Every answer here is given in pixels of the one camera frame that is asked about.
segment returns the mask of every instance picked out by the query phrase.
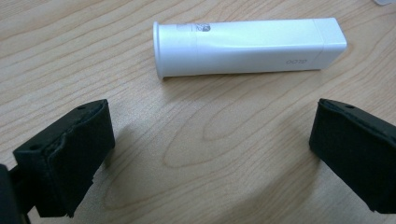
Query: wood grain pattern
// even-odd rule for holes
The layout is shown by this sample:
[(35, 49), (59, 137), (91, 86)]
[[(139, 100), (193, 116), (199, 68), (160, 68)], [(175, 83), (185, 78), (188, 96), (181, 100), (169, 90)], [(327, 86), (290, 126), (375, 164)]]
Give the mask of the wood grain pattern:
[[(156, 76), (152, 23), (335, 17), (322, 71)], [(395, 223), (308, 147), (319, 98), (396, 124), (396, 5), (372, 0), (0, 2), (0, 163), (107, 98), (117, 145), (76, 216), (33, 223)]]

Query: screw hole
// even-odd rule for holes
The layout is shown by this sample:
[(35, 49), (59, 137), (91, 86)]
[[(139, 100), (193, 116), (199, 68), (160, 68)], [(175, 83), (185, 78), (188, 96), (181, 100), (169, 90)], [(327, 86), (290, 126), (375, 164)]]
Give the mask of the screw hole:
[(39, 148), (41, 148), (41, 145), (37, 144), (37, 145), (32, 145), (31, 147), (29, 147), (31, 150), (38, 150)]

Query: black object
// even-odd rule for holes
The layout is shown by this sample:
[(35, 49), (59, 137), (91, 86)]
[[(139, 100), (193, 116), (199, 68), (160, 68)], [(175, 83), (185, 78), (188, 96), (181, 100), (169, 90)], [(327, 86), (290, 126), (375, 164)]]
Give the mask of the black object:
[(70, 111), (14, 151), (9, 176), (0, 166), (0, 215), (14, 214), (16, 202), (22, 215), (35, 206), (41, 217), (72, 217), (114, 146), (107, 100)]
[(309, 145), (372, 211), (396, 213), (396, 127), (320, 99)]

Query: wood grain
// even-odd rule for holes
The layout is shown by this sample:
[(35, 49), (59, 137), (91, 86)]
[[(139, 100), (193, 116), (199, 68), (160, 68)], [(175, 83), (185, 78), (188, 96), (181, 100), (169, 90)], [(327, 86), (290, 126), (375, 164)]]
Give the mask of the wood grain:
[[(335, 17), (322, 71), (156, 76), (152, 23)], [(77, 105), (107, 98), (116, 148), (74, 218), (33, 223), (395, 223), (308, 146), (319, 98), (396, 124), (396, 5), (325, 1), (0, 2), (0, 163)]]

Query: white object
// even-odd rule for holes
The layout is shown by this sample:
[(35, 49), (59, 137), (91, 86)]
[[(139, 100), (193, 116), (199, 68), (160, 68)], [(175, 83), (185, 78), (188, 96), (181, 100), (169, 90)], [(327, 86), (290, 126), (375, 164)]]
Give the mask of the white object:
[(384, 6), (390, 3), (395, 3), (396, 0), (375, 0), (379, 5)]
[(153, 24), (157, 74), (315, 70), (347, 47), (336, 19)]

